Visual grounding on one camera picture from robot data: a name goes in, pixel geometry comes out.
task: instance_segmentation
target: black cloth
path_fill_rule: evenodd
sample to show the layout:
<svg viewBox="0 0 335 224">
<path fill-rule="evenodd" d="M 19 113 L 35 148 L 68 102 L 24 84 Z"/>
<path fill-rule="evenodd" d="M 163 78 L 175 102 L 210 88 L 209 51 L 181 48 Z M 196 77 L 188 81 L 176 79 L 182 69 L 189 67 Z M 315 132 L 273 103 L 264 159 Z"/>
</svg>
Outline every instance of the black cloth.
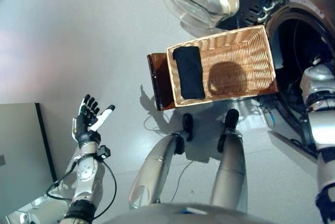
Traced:
<svg viewBox="0 0 335 224">
<path fill-rule="evenodd" d="M 177 62 L 182 97 L 184 99 L 205 98 L 199 48 L 179 47 L 173 51 L 173 59 Z"/>
</svg>

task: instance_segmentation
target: wicker basket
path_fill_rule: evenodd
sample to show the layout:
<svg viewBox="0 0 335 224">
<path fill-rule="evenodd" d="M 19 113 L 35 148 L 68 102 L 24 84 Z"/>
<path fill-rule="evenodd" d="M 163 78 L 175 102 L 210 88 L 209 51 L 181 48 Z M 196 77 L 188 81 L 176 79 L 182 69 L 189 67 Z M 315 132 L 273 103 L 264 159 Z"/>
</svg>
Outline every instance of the wicker basket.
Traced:
<svg viewBox="0 0 335 224">
<path fill-rule="evenodd" d="M 184 99 L 174 49 L 198 46 L 204 99 Z M 231 30 L 179 43 L 167 49 L 167 64 L 176 107 L 278 92 L 269 41 L 263 25 Z"/>
</svg>

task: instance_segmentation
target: gray panel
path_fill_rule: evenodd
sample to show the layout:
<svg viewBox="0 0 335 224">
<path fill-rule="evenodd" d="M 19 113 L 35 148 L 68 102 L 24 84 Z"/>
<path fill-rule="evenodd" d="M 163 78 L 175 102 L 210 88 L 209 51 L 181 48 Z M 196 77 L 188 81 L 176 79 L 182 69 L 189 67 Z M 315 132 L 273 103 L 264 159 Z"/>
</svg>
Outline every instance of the gray panel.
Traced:
<svg viewBox="0 0 335 224">
<path fill-rule="evenodd" d="M 34 104 L 0 105 L 0 218 L 43 194 L 52 183 Z"/>
</svg>

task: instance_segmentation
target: gray floor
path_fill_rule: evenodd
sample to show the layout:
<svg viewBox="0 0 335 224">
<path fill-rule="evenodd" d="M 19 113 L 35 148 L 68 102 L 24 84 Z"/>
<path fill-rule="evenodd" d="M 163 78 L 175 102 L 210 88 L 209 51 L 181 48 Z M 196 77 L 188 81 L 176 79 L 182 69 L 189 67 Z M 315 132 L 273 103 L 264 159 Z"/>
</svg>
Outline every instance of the gray floor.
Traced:
<svg viewBox="0 0 335 224">
<path fill-rule="evenodd" d="M 114 206 L 96 223 L 128 211 L 127 196 L 146 155 L 161 136 L 195 117 L 195 139 L 175 156 L 162 201 L 207 203 L 220 155 L 219 120 L 230 107 L 242 115 L 249 213 L 277 223 L 319 223 L 314 168 L 304 169 L 274 145 L 253 100 L 217 102 L 165 114 L 154 107 L 146 55 L 189 40 L 162 0 L 0 0 L 0 103 L 40 102 L 57 174 L 75 150 L 71 118 L 86 93 L 115 113 L 101 128 L 117 175 Z M 98 211 L 112 194 L 110 176 Z"/>
</svg>

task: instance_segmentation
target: cable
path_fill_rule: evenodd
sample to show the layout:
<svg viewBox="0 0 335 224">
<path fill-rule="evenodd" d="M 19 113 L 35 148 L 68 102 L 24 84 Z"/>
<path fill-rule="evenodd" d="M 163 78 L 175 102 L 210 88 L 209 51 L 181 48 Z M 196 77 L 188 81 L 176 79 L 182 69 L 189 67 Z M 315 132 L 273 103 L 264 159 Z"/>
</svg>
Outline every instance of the cable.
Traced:
<svg viewBox="0 0 335 224">
<path fill-rule="evenodd" d="M 111 202 L 109 203 L 109 205 L 105 208 L 105 210 L 103 210 L 99 215 L 95 216 L 93 219 L 97 219 L 99 218 L 101 215 L 103 215 L 109 208 L 110 206 L 113 204 L 114 200 L 115 200 L 115 197 L 116 197 L 116 179 L 115 179 L 115 176 L 114 176 L 114 173 L 112 172 L 112 170 L 110 169 L 110 167 L 106 164 L 106 162 L 104 160 L 102 160 L 102 163 L 105 165 L 105 167 L 109 170 L 113 180 L 114 180 L 114 184 L 115 184 L 115 190 L 114 190 L 114 196 L 113 196 L 113 199 L 111 200 Z"/>
<path fill-rule="evenodd" d="M 70 170 L 69 170 L 67 173 L 65 173 L 62 177 L 60 177 L 59 180 L 57 180 L 56 182 L 54 182 L 54 183 L 47 189 L 47 191 L 46 191 L 46 195 L 47 195 L 48 197 L 50 197 L 50 198 L 52 198 L 52 199 L 58 199 L 58 200 L 70 200 L 70 201 L 72 200 L 72 199 L 70 199 L 70 198 L 61 198 L 61 197 L 53 196 L 53 195 L 50 194 L 50 191 L 51 191 L 51 189 L 53 189 L 53 188 L 59 186 L 59 184 L 61 183 L 61 181 L 62 181 L 63 179 L 65 179 L 66 177 L 68 177 L 68 176 L 70 175 L 70 173 L 72 173 L 72 171 L 74 170 L 74 168 L 75 168 L 76 165 L 77 165 L 77 162 L 73 162 L 72 165 L 71 165 Z"/>
<path fill-rule="evenodd" d="M 297 24 L 295 25 L 295 28 L 294 28 L 294 34 L 293 34 L 293 50 L 294 50 L 295 61 L 297 62 L 298 68 L 299 68 L 300 72 L 303 73 L 303 71 L 302 71 L 302 69 L 301 69 L 301 67 L 300 67 L 299 61 L 298 61 L 297 51 L 296 51 L 296 48 L 295 48 L 295 44 L 296 44 L 295 42 L 296 42 L 296 35 L 297 35 L 298 24 L 299 24 L 299 21 L 297 21 Z"/>
<path fill-rule="evenodd" d="M 189 164 L 187 164 L 187 166 L 184 167 L 184 169 L 183 169 L 182 172 L 180 173 L 179 178 L 178 178 L 178 183 L 177 183 L 176 190 L 174 191 L 174 194 L 173 194 L 172 199 L 170 200 L 170 202 L 172 202 L 172 201 L 174 200 L 174 197 L 175 197 L 176 194 L 177 194 L 177 191 L 178 191 L 178 188 L 179 188 L 180 179 L 182 178 L 183 173 L 184 173 L 185 170 L 189 167 L 189 165 L 191 165 L 192 163 L 193 163 L 193 161 L 189 162 Z"/>
</svg>

